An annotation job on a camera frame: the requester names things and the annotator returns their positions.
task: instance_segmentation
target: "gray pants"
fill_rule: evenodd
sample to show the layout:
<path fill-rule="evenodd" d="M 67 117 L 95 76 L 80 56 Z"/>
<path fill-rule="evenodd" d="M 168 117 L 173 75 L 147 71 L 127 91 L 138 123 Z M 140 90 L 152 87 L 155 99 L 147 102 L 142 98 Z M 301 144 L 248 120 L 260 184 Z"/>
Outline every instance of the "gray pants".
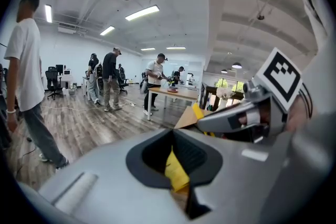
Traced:
<path fill-rule="evenodd" d="M 46 128 L 41 114 L 41 103 L 32 109 L 22 112 L 31 139 L 41 150 L 42 154 L 51 160 L 56 167 L 63 167 L 66 164 L 65 157 L 59 151 L 56 142 Z"/>
<path fill-rule="evenodd" d="M 117 79 L 112 79 L 111 82 L 109 82 L 108 79 L 103 79 L 104 83 L 104 104 L 105 108 L 109 109 L 110 106 L 110 90 L 112 88 L 113 91 L 113 107 L 117 107 L 119 104 L 119 83 Z"/>
<path fill-rule="evenodd" d="M 97 86 L 97 80 L 94 78 L 93 74 L 90 74 L 90 78 L 88 80 L 88 92 L 90 93 L 90 96 L 93 102 L 96 99 L 99 99 L 99 90 Z"/>

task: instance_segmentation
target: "white bracelet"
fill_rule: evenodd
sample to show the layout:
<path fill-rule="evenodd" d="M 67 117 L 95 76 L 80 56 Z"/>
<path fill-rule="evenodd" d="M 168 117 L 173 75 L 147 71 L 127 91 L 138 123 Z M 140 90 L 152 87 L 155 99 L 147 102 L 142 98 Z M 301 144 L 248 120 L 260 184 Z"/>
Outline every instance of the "white bracelet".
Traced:
<path fill-rule="evenodd" d="M 14 113 L 16 113 L 16 110 L 14 109 L 13 111 L 8 111 L 8 110 L 6 109 L 6 112 L 7 112 L 7 114 L 14 114 Z"/>

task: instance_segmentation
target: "wooden floor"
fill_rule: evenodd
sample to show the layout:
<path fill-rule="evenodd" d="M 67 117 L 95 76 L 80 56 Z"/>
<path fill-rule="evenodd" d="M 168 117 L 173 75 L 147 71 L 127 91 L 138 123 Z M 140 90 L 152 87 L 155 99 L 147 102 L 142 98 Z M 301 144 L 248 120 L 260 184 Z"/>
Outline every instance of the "wooden floor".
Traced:
<path fill-rule="evenodd" d="M 87 97 L 82 95 L 81 89 L 78 89 L 74 96 L 57 96 L 55 101 L 47 98 L 43 100 L 42 114 L 46 126 L 70 163 L 99 145 L 159 128 L 173 128 L 186 106 L 191 105 L 191 102 L 179 99 L 173 103 L 172 99 L 168 98 L 167 108 L 163 109 L 164 97 L 158 95 L 155 105 L 160 110 L 154 111 L 151 120 L 148 121 L 143 113 L 144 95 L 140 94 L 139 85 L 129 85 L 127 90 L 128 95 L 121 93 L 119 101 L 120 105 L 125 105 L 122 110 L 115 112 L 104 112 L 102 106 L 88 101 Z M 16 132 L 12 134 L 12 145 L 6 151 L 8 166 L 18 181 L 38 190 L 55 173 L 55 168 L 52 164 L 38 160 L 38 149 L 22 159 L 25 153 L 35 148 L 33 143 L 26 141 L 27 136 L 29 134 L 25 123 L 21 121 Z"/>

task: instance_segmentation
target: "black t-shirt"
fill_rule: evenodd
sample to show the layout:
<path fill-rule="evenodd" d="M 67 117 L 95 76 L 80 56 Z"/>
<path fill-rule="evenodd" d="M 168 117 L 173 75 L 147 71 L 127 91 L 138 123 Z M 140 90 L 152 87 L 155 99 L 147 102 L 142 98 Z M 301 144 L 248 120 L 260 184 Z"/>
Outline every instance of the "black t-shirt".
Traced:
<path fill-rule="evenodd" d="M 109 76 L 116 77 L 117 57 L 114 53 L 109 52 L 105 55 L 103 61 L 103 79 L 108 79 Z"/>
<path fill-rule="evenodd" d="M 99 63 L 98 58 L 89 61 L 89 66 L 91 67 L 92 72 L 94 71 L 96 65 Z"/>
<path fill-rule="evenodd" d="M 174 72 L 174 83 L 178 84 L 178 80 L 176 79 L 176 76 L 180 79 L 180 72 L 179 71 Z"/>

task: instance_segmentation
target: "green tree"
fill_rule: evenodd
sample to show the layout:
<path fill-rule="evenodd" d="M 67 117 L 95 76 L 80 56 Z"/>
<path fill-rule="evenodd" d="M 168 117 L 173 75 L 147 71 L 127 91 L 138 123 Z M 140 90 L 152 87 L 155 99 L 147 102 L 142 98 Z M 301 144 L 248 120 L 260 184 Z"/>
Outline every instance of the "green tree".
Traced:
<path fill-rule="evenodd" d="M 243 82 L 238 81 L 238 83 L 232 87 L 232 91 L 233 92 L 235 92 L 235 91 L 237 91 L 237 92 L 243 92 L 243 85 L 244 85 Z"/>
<path fill-rule="evenodd" d="M 227 80 L 219 79 L 218 82 L 215 82 L 215 87 L 227 88 Z"/>

